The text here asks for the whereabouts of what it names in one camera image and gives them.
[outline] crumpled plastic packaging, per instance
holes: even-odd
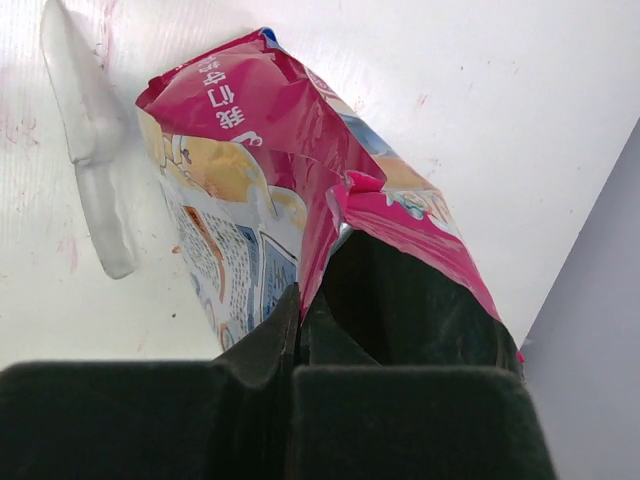
[[[152,79],[136,102],[199,299],[223,348],[287,285],[302,315],[360,230],[498,313],[438,189],[261,29]]]

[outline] transparent plastic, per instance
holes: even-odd
[[[45,5],[40,40],[91,240],[105,273],[125,277],[134,255],[112,178],[127,134],[125,109],[59,0]]]

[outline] snack bag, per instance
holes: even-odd
[[[304,315],[350,229],[439,270],[498,318],[440,191],[271,30],[152,79],[136,104],[184,259],[225,350],[293,282]]]

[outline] chinese characters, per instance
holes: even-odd
[[[206,87],[212,87],[207,90],[207,95],[216,110],[216,119],[220,127],[230,130],[244,122],[245,116],[242,109],[234,105],[235,94],[231,87],[227,83],[221,83],[227,80],[227,74],[217,70],[219,68],[220,62],[213,54],[198,62],[198,71],[206,73],[202,84]]]

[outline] gray wall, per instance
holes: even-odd
[[[523,348],[563,480],[640,479],[640,123]]]

